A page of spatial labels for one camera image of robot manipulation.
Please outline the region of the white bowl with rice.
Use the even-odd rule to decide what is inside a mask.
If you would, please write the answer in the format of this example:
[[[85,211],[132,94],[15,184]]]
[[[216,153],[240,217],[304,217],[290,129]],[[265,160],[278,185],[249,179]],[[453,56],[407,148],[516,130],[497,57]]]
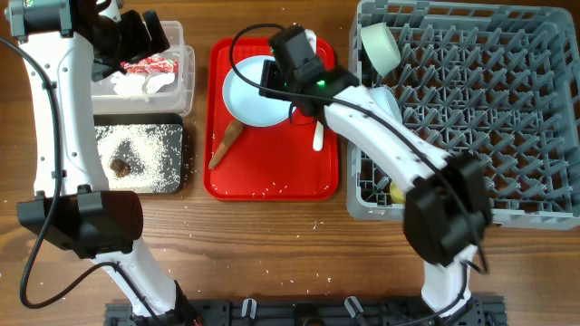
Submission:
[[[401,109],[392,91],[386,87],[370,89],[371,97],[387,113],[391,114],[398,122],[402,122]]]

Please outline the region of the white napkin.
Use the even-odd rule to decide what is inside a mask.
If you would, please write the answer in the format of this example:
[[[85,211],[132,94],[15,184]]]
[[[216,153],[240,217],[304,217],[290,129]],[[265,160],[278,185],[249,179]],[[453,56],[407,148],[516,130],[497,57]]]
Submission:
[[[173,72],[155,72],[150,74],[116,72],[111,76],[113,90],[122,96],[141,96],[153,94],[176,80]]]

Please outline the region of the clear plastic bin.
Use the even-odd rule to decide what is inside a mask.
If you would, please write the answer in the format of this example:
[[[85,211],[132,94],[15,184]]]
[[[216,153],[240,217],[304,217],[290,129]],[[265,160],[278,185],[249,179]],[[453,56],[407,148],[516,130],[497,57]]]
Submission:
[[[189,114],[195,89],[195,53],[192,47],[185,44],[181,23],[163,21],[161,25],[170,48],[157,55],[179,62],[179,70],[174,73],[176,80],[153,94],[122,96],[113,90],[111,75],[92,84],[94,114]]]

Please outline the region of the white plastic spoon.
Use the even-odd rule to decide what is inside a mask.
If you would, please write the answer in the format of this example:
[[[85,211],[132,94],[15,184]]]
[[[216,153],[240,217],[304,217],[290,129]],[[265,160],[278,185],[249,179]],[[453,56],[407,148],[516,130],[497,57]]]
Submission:
[[[313,138],[313,150],[320,152],[324,147],[324,126],[320,121],[316,122]]]

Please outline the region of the red snack wrapper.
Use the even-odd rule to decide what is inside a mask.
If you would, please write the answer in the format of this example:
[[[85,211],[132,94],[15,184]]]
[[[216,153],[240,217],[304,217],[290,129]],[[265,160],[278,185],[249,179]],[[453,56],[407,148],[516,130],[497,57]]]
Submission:
[[[121,67],[128,73],[175,73],[179,70],[179,62],[155,54],[136,63],[123,62]]]

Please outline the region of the grey dishwasher rack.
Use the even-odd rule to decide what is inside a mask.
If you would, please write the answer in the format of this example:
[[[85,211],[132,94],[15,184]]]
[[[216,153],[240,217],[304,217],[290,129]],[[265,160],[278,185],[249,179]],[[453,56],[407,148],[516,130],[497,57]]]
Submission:
[[[386,76],[361,30],[385,23],[401,53]],[[362,1],[349,68],[386,86],[402,123],[432,145],[475,155],[494,221],[504,227],[579,225],[579,48],[558,7]]]

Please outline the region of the large white plate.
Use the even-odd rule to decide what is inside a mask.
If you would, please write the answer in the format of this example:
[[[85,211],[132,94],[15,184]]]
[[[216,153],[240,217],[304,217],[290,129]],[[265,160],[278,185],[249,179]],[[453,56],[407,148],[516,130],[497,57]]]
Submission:
[[[260,83],[264,62],[273,60],[272,56],[252,56],[239,62],[237,69],[250,81]],[[224,80],[222,97],[229,113],[251,127],[271,127],[288,119],[289,101],[261,96],[258,88],[243,81],[233,70]]]

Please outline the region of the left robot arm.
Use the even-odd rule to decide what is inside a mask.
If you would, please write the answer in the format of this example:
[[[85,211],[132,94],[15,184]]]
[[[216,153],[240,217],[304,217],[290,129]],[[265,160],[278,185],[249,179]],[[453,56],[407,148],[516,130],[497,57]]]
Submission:
[[[143,240],[139,197],[110,189],[95,137],[92,84],[169,49],[158,15],[117,1],[11,0],[5,18],[5,44],[28,73],[37,146],[34,199],[17,205],[20,224],[104,270],[130,300],[130,322],[199,325]]]

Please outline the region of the mint green bowl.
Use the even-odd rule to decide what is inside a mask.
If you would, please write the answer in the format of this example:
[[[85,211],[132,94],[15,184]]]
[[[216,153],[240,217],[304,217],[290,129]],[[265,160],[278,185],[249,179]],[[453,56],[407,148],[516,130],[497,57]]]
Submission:
[[[362,46],[372,67],[384,77],[401,62],[401,53],[391,30],[385,23],[364,27],[361,30]]]

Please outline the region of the brown carrot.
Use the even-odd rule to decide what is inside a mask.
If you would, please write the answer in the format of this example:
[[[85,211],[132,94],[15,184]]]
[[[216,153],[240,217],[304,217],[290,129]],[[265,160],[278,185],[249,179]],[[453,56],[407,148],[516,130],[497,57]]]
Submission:
[[[232,120],[226,127],[223,135],[223,139],[219,143],[217,150],[212,156],[211,160],[208,162],[208,168],[216,168],[223,157],[227,154],[228,150],[235,143],[237,138],[244,131],[245,125],[239,120]]]

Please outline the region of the brown food scrap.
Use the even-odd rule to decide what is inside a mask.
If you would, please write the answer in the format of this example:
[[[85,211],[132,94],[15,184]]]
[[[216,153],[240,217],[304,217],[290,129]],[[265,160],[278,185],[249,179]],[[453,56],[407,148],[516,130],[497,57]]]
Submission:
[[[111,162],[110,169],[116,178],[127,177],[131,173],[131,166],[120,158],[116,158]]]

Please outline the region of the yellow plastic cup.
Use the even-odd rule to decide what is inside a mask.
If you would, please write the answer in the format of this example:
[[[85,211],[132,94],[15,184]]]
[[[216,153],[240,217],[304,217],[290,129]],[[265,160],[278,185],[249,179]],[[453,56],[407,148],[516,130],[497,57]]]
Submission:
[[[404,205],[406,203],[405,194],[401,191],[401,189],[393,181],[390,183],[389,193],[391,196],[391,201],[394,204]]]

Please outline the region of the red serving tray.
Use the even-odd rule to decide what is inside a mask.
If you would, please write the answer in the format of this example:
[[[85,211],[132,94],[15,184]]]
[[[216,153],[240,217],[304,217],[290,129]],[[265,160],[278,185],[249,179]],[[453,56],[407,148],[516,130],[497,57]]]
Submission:
[[[265,38],[223,39],[211,50],[205,157],[210,161],[227,125],[236,120],[227,110],[222,87],[227,73],[242,60],[272,56]],[[246,124],[219,165],[203,169],[207,192],[224,201],[308,201],[330,197],[339,183],[338,140],[324,131],[324,147],[313,150],[315,121],[289,106],[288,119],[271,127]]]

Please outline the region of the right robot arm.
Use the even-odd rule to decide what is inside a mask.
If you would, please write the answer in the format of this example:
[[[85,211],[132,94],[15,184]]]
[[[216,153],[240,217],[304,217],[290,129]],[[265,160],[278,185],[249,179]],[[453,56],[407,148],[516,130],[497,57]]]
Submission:
[[[348,70],[327,69],[303,26],[278,27],[268,45],[274,61],[260,94],[321,117],[391,178],[405,198],[403,233],[424,262],[422,300],[442,319],[459,312],[471,297],[472,258],[483,253],[480,242],[492,222],[479,160],[431,145],[387,113]]]

